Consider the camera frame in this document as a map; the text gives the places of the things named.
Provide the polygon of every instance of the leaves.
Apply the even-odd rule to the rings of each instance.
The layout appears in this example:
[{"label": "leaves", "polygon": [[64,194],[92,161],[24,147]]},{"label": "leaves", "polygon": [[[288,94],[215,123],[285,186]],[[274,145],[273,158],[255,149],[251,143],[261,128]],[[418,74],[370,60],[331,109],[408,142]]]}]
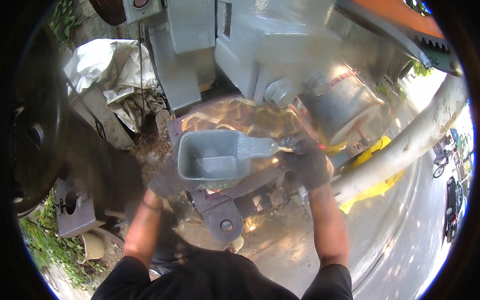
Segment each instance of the leaves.
[{"label": "leaves", "polygon": [[428,70],[418,61],[418,60],[411,60],[413,62],[413,72],[416,76],[428,76],[432,73],[432,69],[429,68]]},{"label": "leaves", "polygon": [[55,207],[55,187],[49,192],[42,204],[43,208],[33,213],[35,223],[25,218],[19,220],[25,246],[39,270],[45,270],[52,264],[62,267],[72,286],[84,289],[85,283],[92,282],[95,276],[107,269],[94,261],[85,261],[82,239],[70,239],[59,236],[51,230],[58,230],[57,212]]},{"label": "leaves", "polygon": [[72,0],[60,0],[57,6],[55,6],[50,22],[48,23],[57,40],[60,51],[62,51],[65,45],[72,47],[73,43],[70,41],[71,30],[80,25],[80,22],[78,22],[77,18],[73,15],[73,10]]}]

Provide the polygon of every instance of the wrist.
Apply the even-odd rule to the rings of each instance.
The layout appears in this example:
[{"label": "wrist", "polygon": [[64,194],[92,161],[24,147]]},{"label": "wrist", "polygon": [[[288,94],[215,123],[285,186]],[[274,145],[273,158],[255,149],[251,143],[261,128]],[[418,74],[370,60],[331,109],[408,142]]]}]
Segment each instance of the wrist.
[{"label": "wrist", "polygon": [[151,189],[148,189],[143,198],[143,203],[152,208],[160,209],[163,207],[163,198],[157,196]]}]

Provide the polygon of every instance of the black work glove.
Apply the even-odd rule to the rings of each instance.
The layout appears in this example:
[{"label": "black work glove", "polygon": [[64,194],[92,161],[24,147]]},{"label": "black work glove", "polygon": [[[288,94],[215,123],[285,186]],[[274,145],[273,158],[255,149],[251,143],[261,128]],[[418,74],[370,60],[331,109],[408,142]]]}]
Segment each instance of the black work glove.
[{"label": "black work glove", "polygon": [[278,141],[278,145],[293,149],[293,153],[278,152],[277,155],[307,191],[314,190],[330,181],[325,152],[309,135],[302,133],[284,135]]},{"label": "black work glove", "polygon": [[176,195],[181,191],[194,191],[199,190],[201,187],[199,181],[186,180],[182,178],[178,172],[178,149],[180,139],[175,146],[172,155],[167,158],[155,177],[148,183],[148,188],[157,196],[167,198]]}]

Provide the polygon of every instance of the gray machine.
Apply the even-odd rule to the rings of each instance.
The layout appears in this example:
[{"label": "gray machine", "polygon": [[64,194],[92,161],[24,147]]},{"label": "gray machine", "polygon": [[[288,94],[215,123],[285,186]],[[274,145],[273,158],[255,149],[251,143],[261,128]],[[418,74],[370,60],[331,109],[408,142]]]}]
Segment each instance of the gray machine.
[{"label": "gray machine", "polygon": [[[255,103],[284,108],[299,95],[317,120],[314,129],[340,144],[360,133],[380,110],[381,100],[336,54],[341,38],[325,27],[332,0],[123,0],[127,23],[142,22],[151,44],[159,82],[175,112],[202,102],[201,91],[216,68]],[[175,143],[178,126],[171,122]],[[350,157],[342,156],[343,162]],[[242,219],[256,213],[239,201],[265,184],[282,183],[279,163],[221,192],[191,191],[212,234],[229,241],[242,231]]]}]

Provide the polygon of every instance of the black t-shirt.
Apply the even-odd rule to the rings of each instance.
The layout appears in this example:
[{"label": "black t-shirt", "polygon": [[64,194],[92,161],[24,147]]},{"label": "black t-shirt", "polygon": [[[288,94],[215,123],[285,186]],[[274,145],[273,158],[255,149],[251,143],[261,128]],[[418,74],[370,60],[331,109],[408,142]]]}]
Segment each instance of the black t-shirt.
[{"label": "black t-shirt", "polygon": [[[96,290],[92,300],[98,299],[298,300],[263,276],[248,258],[221,251],[197,253],[179,269],[154,281],[142,262],[126,256]],[[302,299],[353,299],[348,269],[340,264],[322,268]]]}]

